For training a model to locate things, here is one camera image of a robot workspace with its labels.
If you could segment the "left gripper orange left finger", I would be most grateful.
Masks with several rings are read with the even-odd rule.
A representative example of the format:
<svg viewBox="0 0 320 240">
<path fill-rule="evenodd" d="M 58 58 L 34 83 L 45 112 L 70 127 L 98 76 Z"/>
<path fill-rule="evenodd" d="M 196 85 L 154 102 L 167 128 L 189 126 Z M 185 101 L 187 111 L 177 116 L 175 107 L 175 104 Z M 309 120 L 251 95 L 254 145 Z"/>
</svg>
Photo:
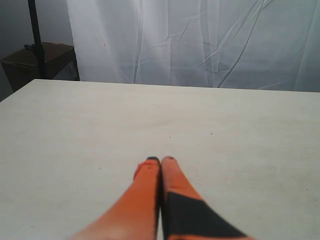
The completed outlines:
<svg viewBox="0 0 320 240">
<path fill-rule="evenodd" d="M 148 157 L 117 202 L 71 240 L 155 240 L 159 220 L 161 164 Z"/>
</svg>

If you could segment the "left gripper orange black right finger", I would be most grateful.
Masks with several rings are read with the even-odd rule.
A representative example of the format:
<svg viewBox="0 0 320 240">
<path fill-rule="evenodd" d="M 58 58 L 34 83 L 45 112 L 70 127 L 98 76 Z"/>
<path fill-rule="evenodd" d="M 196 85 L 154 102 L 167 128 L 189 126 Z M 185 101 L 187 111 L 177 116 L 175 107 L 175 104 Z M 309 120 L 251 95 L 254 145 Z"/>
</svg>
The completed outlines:
<svg viewBox="0 0 320 240">
<path fill-rule="evenodd" d="M 198 194 L 177 160 L 161 161 L 163 205 L 162 229 L 165 240 L 252 240 L 220 215 Z"/>
</svg>

